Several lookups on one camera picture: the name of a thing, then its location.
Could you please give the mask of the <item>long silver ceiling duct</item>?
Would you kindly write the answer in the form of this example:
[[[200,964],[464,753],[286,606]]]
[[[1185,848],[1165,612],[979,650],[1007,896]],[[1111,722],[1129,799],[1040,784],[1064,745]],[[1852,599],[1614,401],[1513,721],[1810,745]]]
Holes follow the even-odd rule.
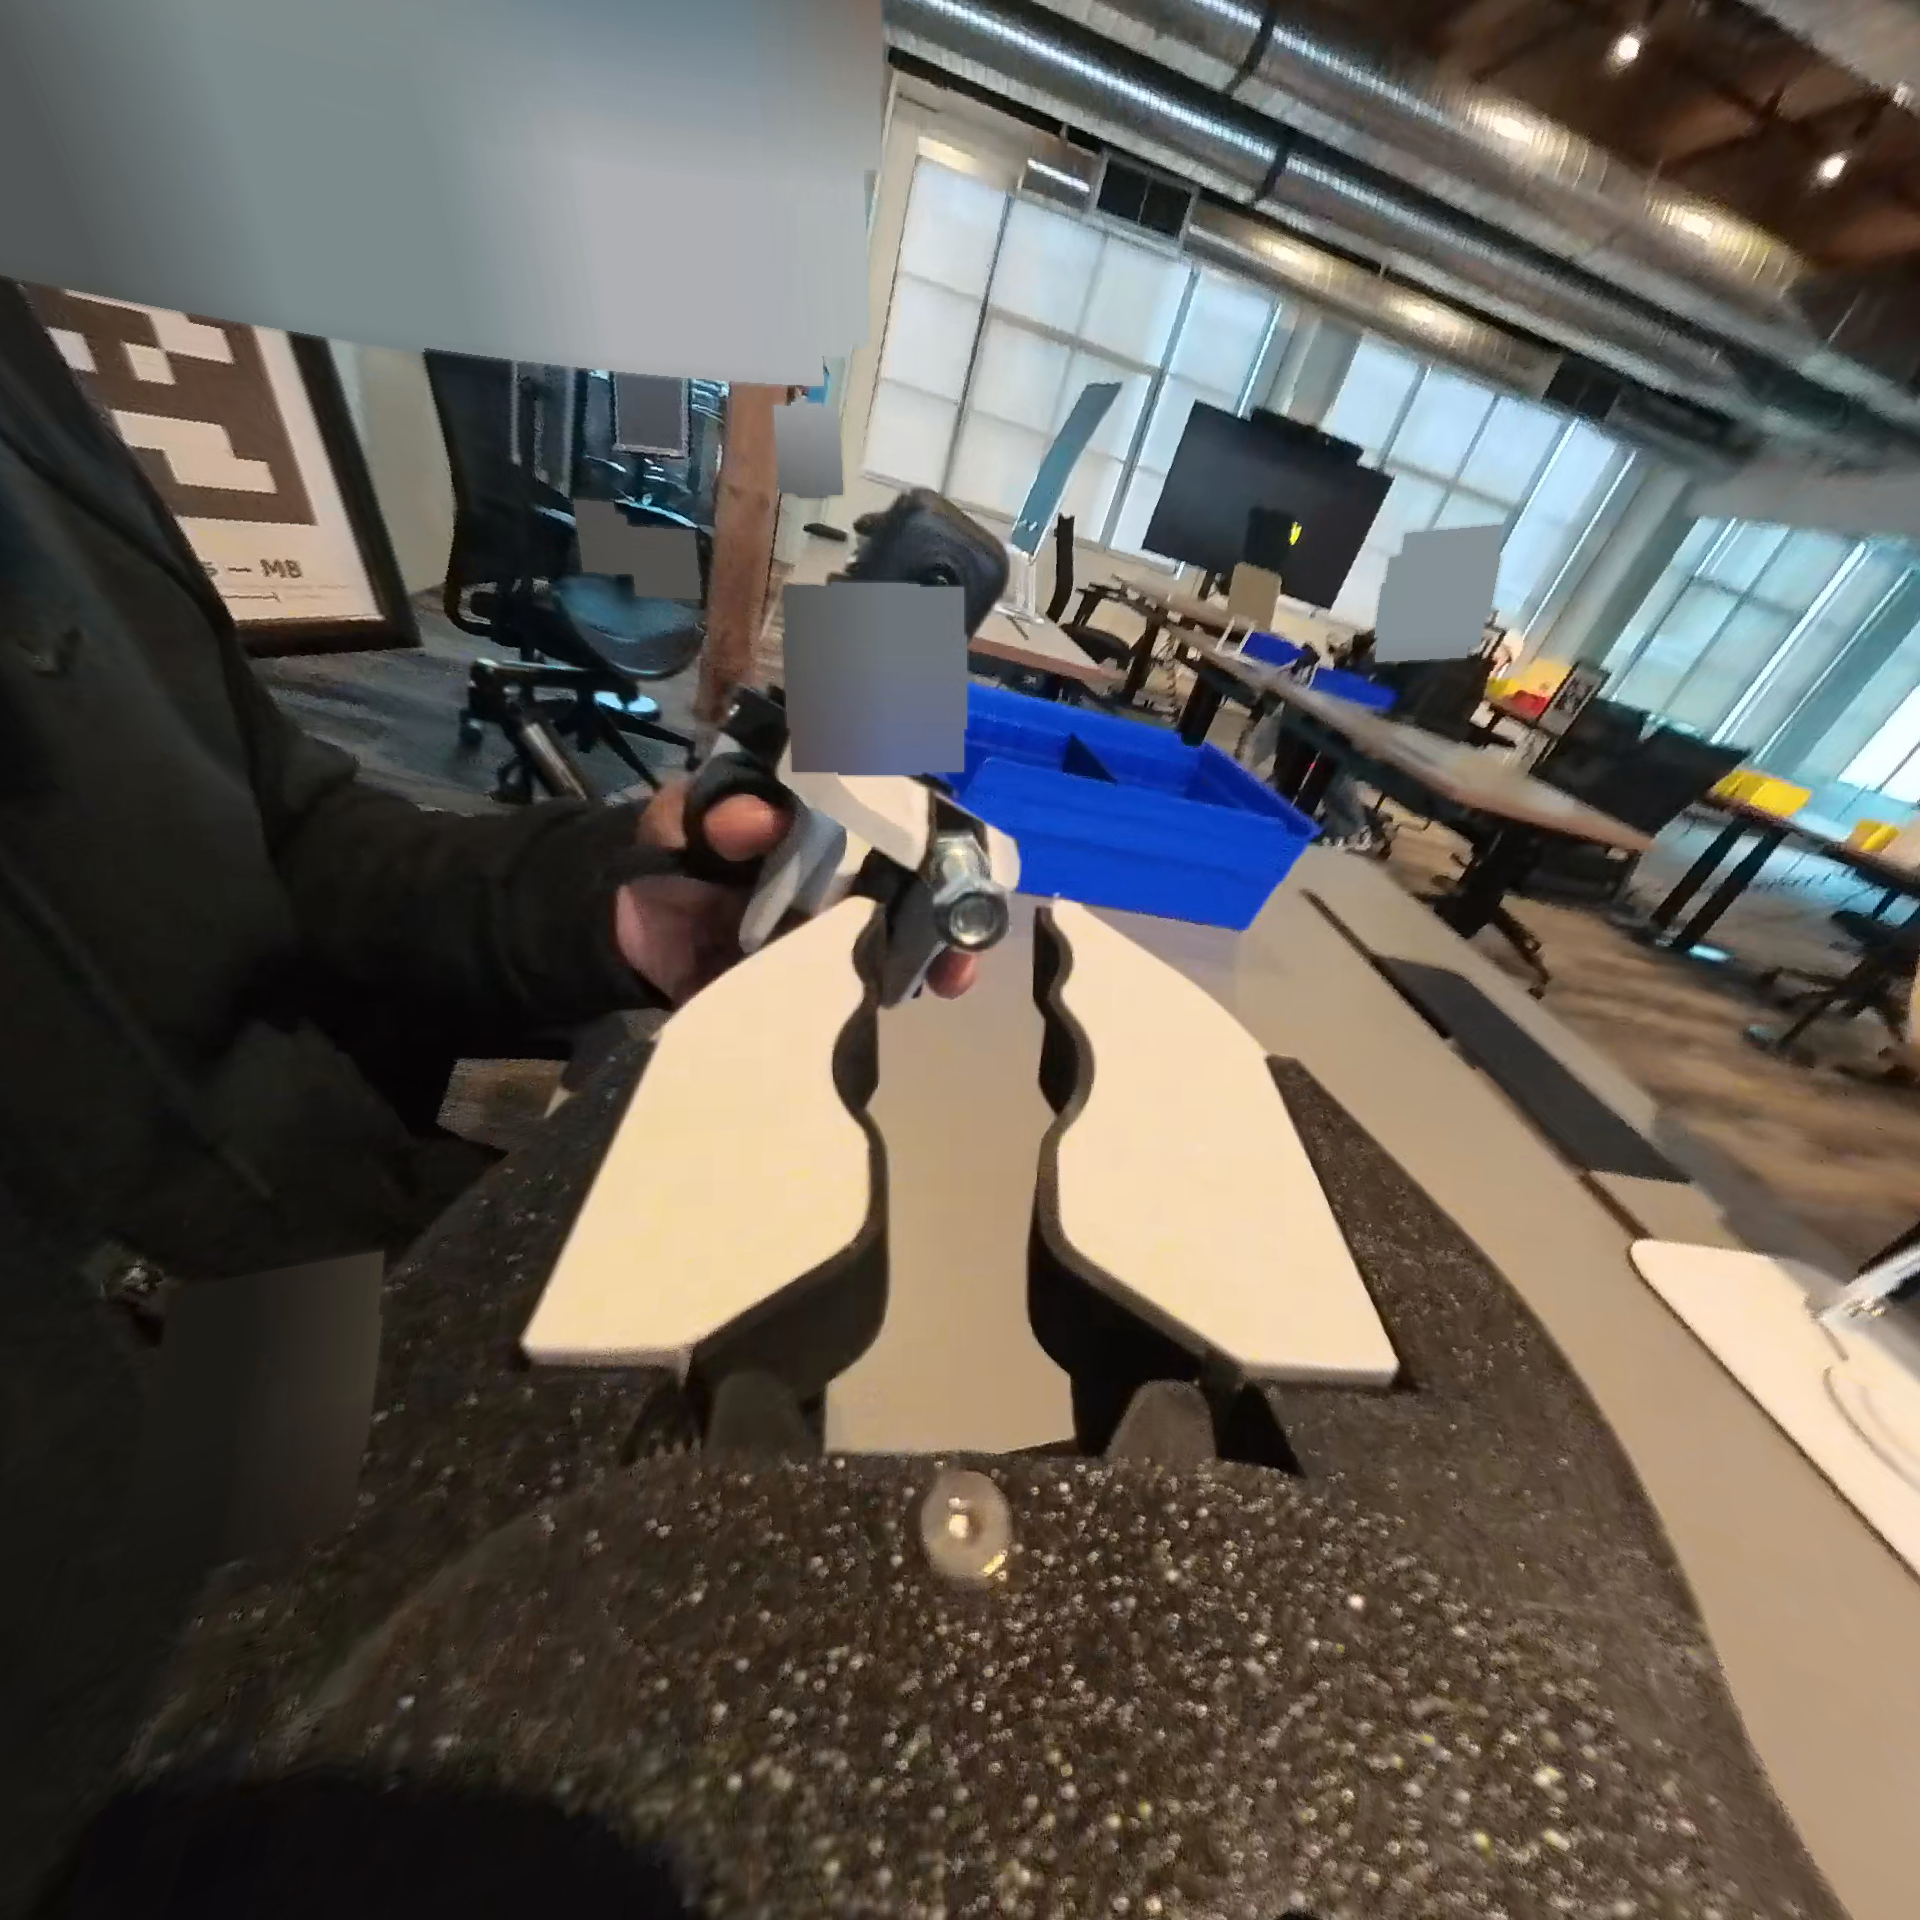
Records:
[[[1915,458],[1915,375],[1723,199],[1326,4],[883,4],[887,50],[1571,349],[1733,439]]]

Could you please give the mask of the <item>white base document stand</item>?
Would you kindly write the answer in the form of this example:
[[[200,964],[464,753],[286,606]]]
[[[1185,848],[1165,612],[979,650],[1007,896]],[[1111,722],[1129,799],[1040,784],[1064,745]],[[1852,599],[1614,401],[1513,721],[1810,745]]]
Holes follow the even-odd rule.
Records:
[[[1816,1474],[1917,1570],[1915,1335],[1803,1262],[1656,1239],[1640,1283]]]

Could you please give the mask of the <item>large black monitor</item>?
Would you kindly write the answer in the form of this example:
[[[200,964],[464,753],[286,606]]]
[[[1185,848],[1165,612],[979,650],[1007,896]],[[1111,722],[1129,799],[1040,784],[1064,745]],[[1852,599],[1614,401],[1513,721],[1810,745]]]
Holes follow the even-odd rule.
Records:
[[[1197,401],[1138,546],[1211,579],[1261,568],[1287,599],[1329,612],[1393,483],[1320,429]]]

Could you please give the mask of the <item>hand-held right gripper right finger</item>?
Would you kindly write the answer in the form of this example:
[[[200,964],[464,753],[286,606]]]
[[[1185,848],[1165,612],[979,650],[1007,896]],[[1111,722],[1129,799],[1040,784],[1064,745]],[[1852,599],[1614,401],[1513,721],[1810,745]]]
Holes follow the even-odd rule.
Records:
[[[1264,1043],[1067,900],[1034,915],[1034,1001],[1051,1111],[1034,1275],[1248,1383],[1395,1386],[1395,1343]]]

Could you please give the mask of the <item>person's left hand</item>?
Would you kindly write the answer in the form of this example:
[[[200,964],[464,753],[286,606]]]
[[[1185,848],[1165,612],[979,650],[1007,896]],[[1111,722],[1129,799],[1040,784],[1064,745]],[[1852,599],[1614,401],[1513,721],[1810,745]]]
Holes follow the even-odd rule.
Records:
[[[654,871],[622,882],[612,927],[622,964],[664,1005],[679,1005],[737,960],[756,871],[789,828],[784,807],[733,792],[702,814],[702,834],[727,876]]]

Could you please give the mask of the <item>metal bolt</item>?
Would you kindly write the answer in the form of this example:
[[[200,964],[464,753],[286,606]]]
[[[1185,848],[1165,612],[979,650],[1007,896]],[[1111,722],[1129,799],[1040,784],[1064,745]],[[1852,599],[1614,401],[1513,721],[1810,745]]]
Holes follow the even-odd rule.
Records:
[[[933,951],[979,955],[995,948],[1019,886],[1016,841],[989,826],[940,830],[927,841],[919,886]]]

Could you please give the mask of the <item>large blue plastic bin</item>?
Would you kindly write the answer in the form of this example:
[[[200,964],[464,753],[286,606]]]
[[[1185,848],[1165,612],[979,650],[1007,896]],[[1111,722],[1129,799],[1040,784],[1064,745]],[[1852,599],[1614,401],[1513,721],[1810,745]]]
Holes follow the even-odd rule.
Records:
[[[1234,758],[1090,709],[972,685],[961,807],[1034,898],[1244,932],[1320,828]]]

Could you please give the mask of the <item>black mesh office chair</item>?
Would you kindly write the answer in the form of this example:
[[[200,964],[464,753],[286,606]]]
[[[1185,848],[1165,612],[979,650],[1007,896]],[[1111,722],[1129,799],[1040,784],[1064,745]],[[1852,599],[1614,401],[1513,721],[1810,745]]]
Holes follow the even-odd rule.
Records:
[[[477,354],[422,354],[450,472],[442,617],[491,654],[469,665],[460,745],[505,744],[497,804],[597,799],[586,759],[659,791],[638,744],[693,762],[693,742],[660,721],[648,687],[692,668],[705,640],[709,528],[683,487],[692,405],[671,383],[666,450],[621,445],[615,378]],[[622,529],[687,534],[688,599],[639,592],[633,572],[592,568],[581,519],[610,510]]]

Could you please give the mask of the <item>long wooden desk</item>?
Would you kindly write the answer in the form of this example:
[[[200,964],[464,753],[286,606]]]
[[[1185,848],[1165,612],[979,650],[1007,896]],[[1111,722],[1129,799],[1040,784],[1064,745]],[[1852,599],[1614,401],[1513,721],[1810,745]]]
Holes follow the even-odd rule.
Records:
[[[1462,941],[1485,929],[1499,933],[1527,976],[1527,995],[1541,998],[1551,976],[1540,943],[1506,910],[1548,841],[1602,846],[1629,861],[1652,846],[1652,832],[1530,776],[1491,749],[1435,737],[1369,712],[1326,692],[1307,676],[1244,661],[1220,640],[1173,633],[1173,650],[1196,670],[1178,722],[1184,744],[1203,745],[1228,697],[1243,695],[1255,735],[1272,745],[1248,749],[1252,766],[1266,766],[1268,785],[1288,804],[1320,818],[1336,776],[1430,822],[1457,830],[1475,848],[1454,882],[1423,903]]]

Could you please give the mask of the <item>wooden support post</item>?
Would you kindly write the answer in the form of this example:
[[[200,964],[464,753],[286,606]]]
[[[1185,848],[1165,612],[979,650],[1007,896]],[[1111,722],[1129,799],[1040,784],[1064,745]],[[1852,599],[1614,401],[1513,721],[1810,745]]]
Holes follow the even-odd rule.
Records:
[[[769,569],[778,534],[776,412],[789,389],[733,383],[715,476],[708,633],[699,661],[693,712],[715,729],[751,670]]]

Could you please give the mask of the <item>person's black jacket torso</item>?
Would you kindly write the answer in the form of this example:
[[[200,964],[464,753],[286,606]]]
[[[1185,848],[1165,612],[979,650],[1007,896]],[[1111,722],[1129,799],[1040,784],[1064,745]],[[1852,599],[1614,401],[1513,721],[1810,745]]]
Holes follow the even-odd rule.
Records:
[[[157,1351],[114,1300],[383,1253],[413,1146],[300,1005],[267,749],[204,569],[4,283],[4,1915],[169,1636],[128,1543]]]

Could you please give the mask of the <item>framed black white poster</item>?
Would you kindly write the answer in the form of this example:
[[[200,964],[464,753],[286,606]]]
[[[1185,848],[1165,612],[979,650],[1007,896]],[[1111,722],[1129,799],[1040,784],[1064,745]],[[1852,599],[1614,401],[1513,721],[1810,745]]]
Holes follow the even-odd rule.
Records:
[[[419,644],[327,343],[32,282],[19,292],[145,472],[247,654]]]

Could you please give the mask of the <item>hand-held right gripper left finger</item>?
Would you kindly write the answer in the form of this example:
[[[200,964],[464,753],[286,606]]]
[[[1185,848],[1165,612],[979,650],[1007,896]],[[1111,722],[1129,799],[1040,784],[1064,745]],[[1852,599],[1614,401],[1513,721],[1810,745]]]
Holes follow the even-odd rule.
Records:
[[[846,898],[660,1026],[519,1335],[553,1370],[828,1389],[885,1316],[883,913]]]

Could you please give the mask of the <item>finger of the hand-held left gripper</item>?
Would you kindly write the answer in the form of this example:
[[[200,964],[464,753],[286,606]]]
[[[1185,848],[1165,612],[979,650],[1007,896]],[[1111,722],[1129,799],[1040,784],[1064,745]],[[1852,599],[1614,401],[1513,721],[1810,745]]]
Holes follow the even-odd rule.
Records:
[[[828,852],[811,876],[814,903],[897,903],[911,888],[935,894],[940,880],[931,864],[946,840],[976,852],[974,886],[1000,900],[1016,890],[1015,840],[961,807],[938,780],[811,774],[811,814],[840,832],[839,852]]]

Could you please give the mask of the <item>clear tilted panel stand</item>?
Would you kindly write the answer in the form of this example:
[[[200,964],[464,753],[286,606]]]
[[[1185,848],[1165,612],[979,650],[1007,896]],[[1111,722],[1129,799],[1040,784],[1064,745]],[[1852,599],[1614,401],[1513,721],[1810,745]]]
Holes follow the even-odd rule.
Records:
[[[1119,383],[1116,381],[1087,383],[1075,395],[1064,424],[1048,443],[1007,540],[1007,546],[1023,561],[1032,561],[1039,554],[1043,536],[1051,528],[1074,469],[1087,453],[1102,422],[1108,418],[1118,395]]]

